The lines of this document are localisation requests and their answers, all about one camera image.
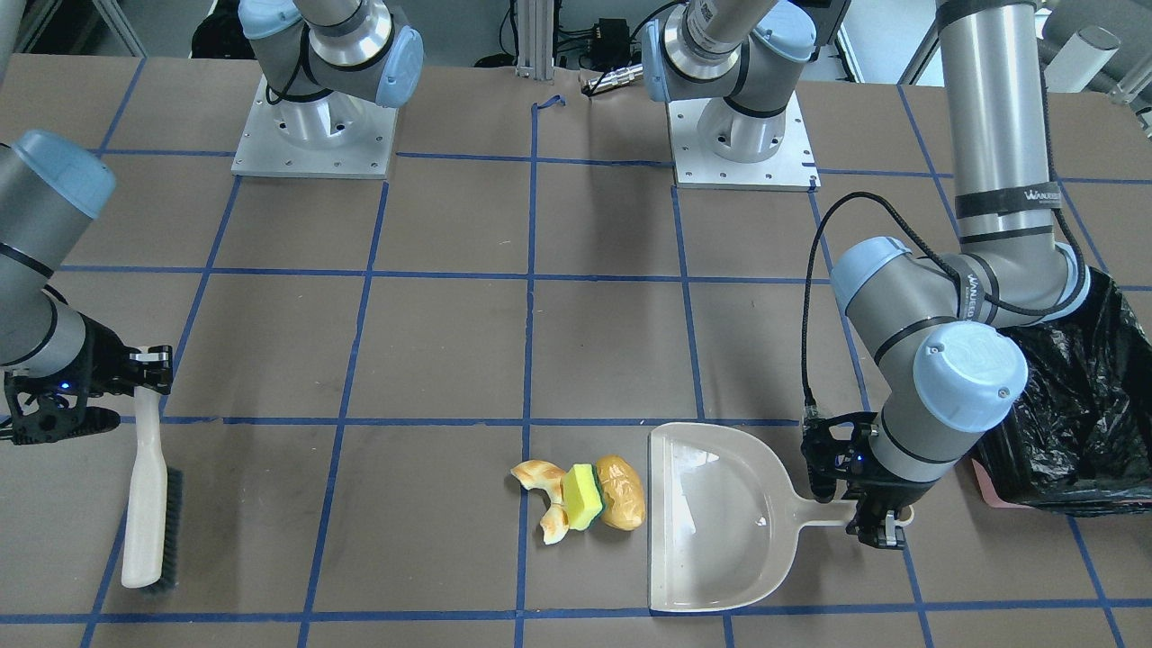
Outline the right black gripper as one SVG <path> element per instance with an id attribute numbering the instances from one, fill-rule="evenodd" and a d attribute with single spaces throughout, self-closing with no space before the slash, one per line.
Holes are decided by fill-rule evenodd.
<path id="1" fill-rule="evenodd" d="M 170 345 L 128 347 L 109 327 L 88 316 L 82 321 L 85 340 L 69 366 L 46 376 L 5 370 L 3 397 L 12 414 L 3 421 L 3 440 L 50 444 L 108 432 L 121 423 L 120 414 L 99 409 L 91 399 L 132 395 L 135 387 L 170 394 Z"/>

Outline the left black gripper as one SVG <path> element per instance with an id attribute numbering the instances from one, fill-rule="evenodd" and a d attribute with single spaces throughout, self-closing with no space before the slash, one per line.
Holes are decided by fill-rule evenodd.
<path id="1" fill-rule="evenodd" d="M 932 483 L 900 477 L 877 459 L 869 446 L 880 436 L 877 415 L 876 410 L 852 410 L 823 419 L 819 410 L 806 409 L 801 452 L 814 502 L 833 502 L 838 483 L 847 484 L 842 497 L 855 508 L 846 525 L 848 535 L 871 548 L 904 550 L 908 513 Z"/>

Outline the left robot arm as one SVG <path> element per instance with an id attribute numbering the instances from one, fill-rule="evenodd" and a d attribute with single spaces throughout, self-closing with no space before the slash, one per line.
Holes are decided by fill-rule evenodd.
<path id="1" fill-rule="evenodd" d="M 961 250 L 940 255 L 912 232 L 869 238 L 831 271 L 838 308 L 867 346 L 890 394 L 849 415 L 835 440 L 810 387 L 802 452 L 814 500 L 839 482 L 864 545 L 905 547 L 897 518 L 985 432 L 1026 384 L 1005 327 L 1073 312 L 1090 279 L 1063 227 L 1049 164 L 1032 1 L 939 1 L 945 90 L 954 146 Z M 644 82 L 660 103 L 703 100 L 696 131 L 708 153 L 764 163 L 786 142 L 788 103 L 814 55 L 814 22 L 787 1 L 679 1 L 639 29 Z"/>

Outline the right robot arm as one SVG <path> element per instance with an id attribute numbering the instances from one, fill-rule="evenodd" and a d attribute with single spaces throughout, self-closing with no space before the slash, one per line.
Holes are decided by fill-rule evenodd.
<path id="1" fill-rule="evenodd" d="M 363 107 L 400 108 L 419 84 L 419 30 L 382 1 L 238 1 L 238 27 L 295 145 L 348 142 Z M 106 205 L 113 172 L 70 140 L 31 129 L 3 145 L 3 440 L 16 446 L 108 432 L 103 395 L 170 393 L 173 349 L 127 346 L 75 311 L 50 279 Z"/>

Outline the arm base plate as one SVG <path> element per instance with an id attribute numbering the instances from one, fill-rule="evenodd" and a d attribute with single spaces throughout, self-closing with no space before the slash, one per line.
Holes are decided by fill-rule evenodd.
<path id="1" fill-rule="evenodd" d="M 810 193 L 823 184 L 795 92 L 781 114 L 765 119 L 740 114 L 723 98 L 666 108 L 680 188 Z"/>
<path id="2" fill-rule="evenodd" d="M 399 111 L 333 92 L 311 103 L 268 101 L 260 78 L 232 164 L 235 176 L 382 180 Z"/>

